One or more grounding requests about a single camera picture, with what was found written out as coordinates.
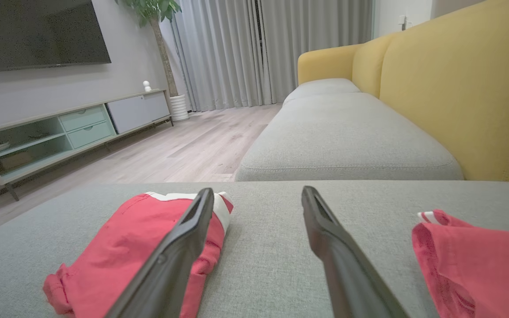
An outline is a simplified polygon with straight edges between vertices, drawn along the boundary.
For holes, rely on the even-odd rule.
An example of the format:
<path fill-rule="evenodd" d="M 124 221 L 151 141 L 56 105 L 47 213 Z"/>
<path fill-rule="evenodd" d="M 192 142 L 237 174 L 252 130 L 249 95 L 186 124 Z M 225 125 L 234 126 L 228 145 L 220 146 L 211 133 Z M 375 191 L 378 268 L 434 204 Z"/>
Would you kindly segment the grey curtain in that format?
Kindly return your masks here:
<path fill-rule="evenodd" d="M 265 92 L 281 103 L 298 85 L 305 52 L 367 42 L 374 0 L 258 0 L 263 31 Z"/>
<path fill-rule="evenodd" d="M 194 111 L 263 105 L 254 0 L 176 0 L 175 27 Z"/>

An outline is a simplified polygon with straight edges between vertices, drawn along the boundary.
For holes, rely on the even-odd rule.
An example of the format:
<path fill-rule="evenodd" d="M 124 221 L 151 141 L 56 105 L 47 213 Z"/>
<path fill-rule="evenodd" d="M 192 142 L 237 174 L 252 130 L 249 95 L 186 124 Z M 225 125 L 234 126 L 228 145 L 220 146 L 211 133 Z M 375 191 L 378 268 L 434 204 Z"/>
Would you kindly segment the white ribbed plant pot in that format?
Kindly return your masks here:
<path fill-rule="evenodd" d="M 186 95 L 170 97 L 169 101 L 172 121 L 185 121 L 190 118 L 187 109 Z"/>

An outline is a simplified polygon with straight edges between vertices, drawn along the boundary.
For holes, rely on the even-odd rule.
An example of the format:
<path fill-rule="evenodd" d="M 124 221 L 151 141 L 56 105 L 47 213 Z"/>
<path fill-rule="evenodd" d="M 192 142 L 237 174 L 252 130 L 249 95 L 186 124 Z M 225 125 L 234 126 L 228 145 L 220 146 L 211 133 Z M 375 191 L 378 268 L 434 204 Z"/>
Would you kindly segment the yellow sofa backrest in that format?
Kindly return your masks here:
<path fill-rule="evenodd" d="M 359 45 L 298 58 L 298 83 L 351 81 L 443 147 L 373 164 L 375 179 L 509 182 L 509 0 L 484 0 Z"/>

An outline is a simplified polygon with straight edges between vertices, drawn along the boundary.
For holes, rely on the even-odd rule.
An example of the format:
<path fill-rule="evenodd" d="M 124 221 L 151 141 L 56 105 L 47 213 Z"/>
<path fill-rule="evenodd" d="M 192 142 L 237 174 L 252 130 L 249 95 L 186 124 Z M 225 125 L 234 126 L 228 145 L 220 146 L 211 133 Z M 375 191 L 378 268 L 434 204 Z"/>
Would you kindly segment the brown box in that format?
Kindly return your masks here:
<path fill-rule="evenodd" d="M 20 151 L 0 157 L 0 172 L 7 173 L 32 162 L 34 157 L 28 151 Z"/>

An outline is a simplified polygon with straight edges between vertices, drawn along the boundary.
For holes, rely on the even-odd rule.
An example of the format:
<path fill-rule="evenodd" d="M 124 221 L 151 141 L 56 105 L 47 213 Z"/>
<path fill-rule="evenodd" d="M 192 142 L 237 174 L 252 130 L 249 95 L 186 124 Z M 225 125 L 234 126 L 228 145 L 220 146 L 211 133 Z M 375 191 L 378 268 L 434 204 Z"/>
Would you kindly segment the grey sofa seat cushion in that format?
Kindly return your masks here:
<path fill-rule="evenodd" d="M 463 179 L 443 145 L 367 93 L 285 102 L 235 174 L 237 182 Z"/>
<path fill-rule="evenodd" d="M 319 79 L 300 84 L 285 98 L 283 106 L 309 107 L 343 103 L 360 94 L 362 91 L 348 79 Z"/>

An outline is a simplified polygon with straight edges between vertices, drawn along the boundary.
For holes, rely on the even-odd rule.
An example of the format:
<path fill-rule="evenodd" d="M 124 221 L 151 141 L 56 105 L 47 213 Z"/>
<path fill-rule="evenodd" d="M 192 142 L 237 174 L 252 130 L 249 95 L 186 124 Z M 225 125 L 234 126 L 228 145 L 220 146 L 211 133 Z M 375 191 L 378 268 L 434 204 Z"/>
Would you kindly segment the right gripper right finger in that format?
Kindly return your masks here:
<path fill-rule="evenodd" d="M 315 187 L 303 187 L 301 203 L 311 250 L 323 262 L 334 317 L 408 318 Z"/>

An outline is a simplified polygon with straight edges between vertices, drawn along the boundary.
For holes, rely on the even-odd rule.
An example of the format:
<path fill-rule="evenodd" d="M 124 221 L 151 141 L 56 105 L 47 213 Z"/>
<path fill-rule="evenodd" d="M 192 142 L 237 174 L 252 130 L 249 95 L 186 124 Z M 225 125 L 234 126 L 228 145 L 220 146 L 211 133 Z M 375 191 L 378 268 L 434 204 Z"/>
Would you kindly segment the pale green TV cabinet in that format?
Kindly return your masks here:
<path fill-rule="evenodd" d="M 34 160 L 16 170 L 1 173 L 0 186 L 16 201 L 13 185 L 91 149 L 107 146 L 130 133 L 165 122 L 172 123 L 164 91 L 129 95 L 71 110 L 0 125 L 0 144 L 10 147 L 0 157 L 28 151 Z"/>

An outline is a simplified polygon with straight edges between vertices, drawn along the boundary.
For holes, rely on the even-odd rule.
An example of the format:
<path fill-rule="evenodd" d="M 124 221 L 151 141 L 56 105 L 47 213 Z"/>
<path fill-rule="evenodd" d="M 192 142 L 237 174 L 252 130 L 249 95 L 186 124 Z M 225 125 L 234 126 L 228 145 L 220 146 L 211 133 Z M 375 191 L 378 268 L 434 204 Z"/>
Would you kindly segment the green indoor tree plant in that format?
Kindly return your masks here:
<path fill-rule="evenodd" d="M 150 25 L 156 38 L 158 50 L 161 54 L 162 66 L 168 83 L 170 97 L 179 95 L 172 73 L 168 51 L 161 32 L 160 23 L 164 20 L 172 22 L 177 13 L 182 12 L 176 0 L 114 0 L 116 4 L 125 5 L 137 16 L 140 27 Z"/>

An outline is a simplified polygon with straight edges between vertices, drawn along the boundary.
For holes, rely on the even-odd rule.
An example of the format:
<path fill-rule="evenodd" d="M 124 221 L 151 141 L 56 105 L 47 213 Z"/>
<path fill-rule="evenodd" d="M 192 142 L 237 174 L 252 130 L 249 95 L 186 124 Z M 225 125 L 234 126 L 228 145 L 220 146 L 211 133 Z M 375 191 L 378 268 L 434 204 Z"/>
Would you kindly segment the black flat screen television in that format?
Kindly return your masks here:
<path fill-rule="evenodd" d="M 0 0 L 0 71 L 110 62 L 92 0 Z"/>

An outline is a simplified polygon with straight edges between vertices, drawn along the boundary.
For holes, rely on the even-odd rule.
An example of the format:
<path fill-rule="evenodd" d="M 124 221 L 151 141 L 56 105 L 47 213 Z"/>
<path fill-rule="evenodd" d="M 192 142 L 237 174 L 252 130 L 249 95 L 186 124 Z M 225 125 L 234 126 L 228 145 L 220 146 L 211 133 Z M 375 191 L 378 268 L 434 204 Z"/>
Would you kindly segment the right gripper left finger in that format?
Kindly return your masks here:
<path fill-rule="evenodd" d="M 192 265 L 205 246 L 213 205 L 213 190 L 200 190 L 104 318 L 179 318 Z"/>

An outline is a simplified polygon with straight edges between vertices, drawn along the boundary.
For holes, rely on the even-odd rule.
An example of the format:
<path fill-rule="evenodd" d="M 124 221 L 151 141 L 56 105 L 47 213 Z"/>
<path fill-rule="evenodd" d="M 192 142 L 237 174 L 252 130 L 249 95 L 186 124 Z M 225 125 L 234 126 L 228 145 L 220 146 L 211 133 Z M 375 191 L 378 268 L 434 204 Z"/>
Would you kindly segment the red Bulls 23 shorts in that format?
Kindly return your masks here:
<path fill-rule="evenodd" d="M 62 264 L 47 276 L 43 290 L 55 312 L 68 318 L 103 318 L 195 197 L 194 193 L 149 192 L 126 201 L 73 265 Z M 179 318 L 197 317 L 233 209 L 227 193 L 214 194 L 205 247 L 191 267 Z"/>

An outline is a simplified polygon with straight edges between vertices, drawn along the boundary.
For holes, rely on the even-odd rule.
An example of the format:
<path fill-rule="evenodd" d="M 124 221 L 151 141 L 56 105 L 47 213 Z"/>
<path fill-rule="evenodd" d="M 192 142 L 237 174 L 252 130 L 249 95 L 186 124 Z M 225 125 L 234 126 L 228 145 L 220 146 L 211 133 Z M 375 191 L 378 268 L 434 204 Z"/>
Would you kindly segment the large grey sofa chaise cushion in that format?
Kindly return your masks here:
<path fill-rule="evenodd" d="M 436 318 L 414 255 L 418 212 L 442 209 L 509 230 L 509 182 L 311 181 L 412 318 Z M 202 318 L 333 318 L 323 264 L 302 216 L 304 181 L 94 185 L 59 195 L 0 226 L 0 318 L 65 318 L 43 292 L 101 226 L 141 193 L 210 187 L 234 203 L 222 255 L 208 276 Z"/>

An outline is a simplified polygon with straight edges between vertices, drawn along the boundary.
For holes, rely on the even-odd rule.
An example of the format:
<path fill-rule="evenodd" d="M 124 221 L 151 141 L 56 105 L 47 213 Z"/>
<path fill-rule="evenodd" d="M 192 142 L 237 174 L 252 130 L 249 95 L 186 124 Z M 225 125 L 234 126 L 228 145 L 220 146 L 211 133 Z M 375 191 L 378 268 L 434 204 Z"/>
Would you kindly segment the red and white jersey shirt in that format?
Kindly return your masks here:
<path fill-rule="evenodd" d="M 413 249 L 440 318 L 509 318 L 509 231 L 441 210 L 418 218 Z"/>

